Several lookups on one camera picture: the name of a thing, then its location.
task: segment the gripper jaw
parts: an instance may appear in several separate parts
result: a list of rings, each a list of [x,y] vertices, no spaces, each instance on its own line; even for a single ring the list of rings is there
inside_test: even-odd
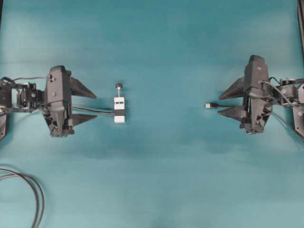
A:
[[[50,70],[51,80],[45,89],[45,109],[43,116],[52,137],[74,134],[74,126],[96,118],[96,115],[72,114],[72,95],[96,98],[79,80],[71,77],[71,71],[64,66]]]
[[[272,94],[271,87],[259,81],[269,81],[268,67],[262,57],[252,55],[245,67],[244,77],[237,79],[219,96],[220,100],[243,97],[243,105],[218,113],[240,121],[240,128],[248,134],[262,133],[272,112],[272,104],[268,102]]]
[[[242,97],[244,95],[244,77],[235,81],[225,92],[219,96],[219,100]]]
[[[70,77],[71,91],[74,96],[83,96],[88,98],[97,98],[91,90],[86,88],[79,80]]]

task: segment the mechanical part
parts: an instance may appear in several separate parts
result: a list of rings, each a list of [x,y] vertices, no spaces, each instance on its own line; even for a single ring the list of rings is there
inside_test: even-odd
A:
[[[248,134],[264,132],[273,105],[293,108],[294,130],[304,136],[304,79],[285,79],[279,86],[269,82],[268,67],[259,56],[251,56],[245,75],[239,78],[222,95],[220,100],[243,97],[243,105],[218,111],[219,114],[241,122],[240,129]],[[206,103],[206,108],[220,105]]]
[[[38,90],[35,83],[16,84],[4,77],[0,80],[0,139],[5,136],[6,115],[12,112],[40,110],[52,137],[74,134],[74,126],[96,118],[96,115],[72,114],[72,95],[96,98],[80,81],[71,77],[64,66],[51,68],[49,77],[17,78],[47,80],[45,91]],[[12,89],[17,90],[17,108],[12,107]]]
[[[116,84],[116,89],[118,90],[118,97],[114,97],[114,122],[118,124],[125,123],[125,103],[124,97],[120,97],[120,90],[123,84]]]

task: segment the blue tabletop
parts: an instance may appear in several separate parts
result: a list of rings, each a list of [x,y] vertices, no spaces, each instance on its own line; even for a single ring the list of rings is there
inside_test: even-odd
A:
[[[89,108],[113,108],[121,82],[127,116],[51,138],[39,112],[12,114],[0,166],[42,184],[43,228],[303,227],[304,144],[273,116],[249,136],[204,109],[252,54],[303,77],[298,30],[296,0],[5,0],[1,77],[64,65],[97,95],[73,97]],[[34,206],[23,182],[0,182],[0,227],[30,227]]]

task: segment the small metal part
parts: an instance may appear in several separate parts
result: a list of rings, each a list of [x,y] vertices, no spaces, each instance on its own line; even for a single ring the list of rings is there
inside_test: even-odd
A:
[[[218,108],[216,103],[205,103],[205,108]]]
[[[118,90],[118,97],[114,97],[114,122],[123,124],[125,123],[125,102],[124,97],[120,97],[123,84],[117,83],[115,87]]]
[[[117,83],[117,84],[115,85],[115,87],[116,87],[116,89],[118,90],[118,97],[120,97],[120,90],[122,89],[123,84]]]

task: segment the screw head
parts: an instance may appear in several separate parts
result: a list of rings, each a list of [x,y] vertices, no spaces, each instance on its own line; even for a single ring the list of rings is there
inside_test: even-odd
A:
[[[35,98],[35,97],[36,97],[36,93],[35,93],[35,92],[31,92],[30,96],[31,96],[32,98]]]
[[[116,89],[121,89],[121,88],[123,87],[123,84],[117,83],[117,84],[115,85],[115,87],[116,87]]]

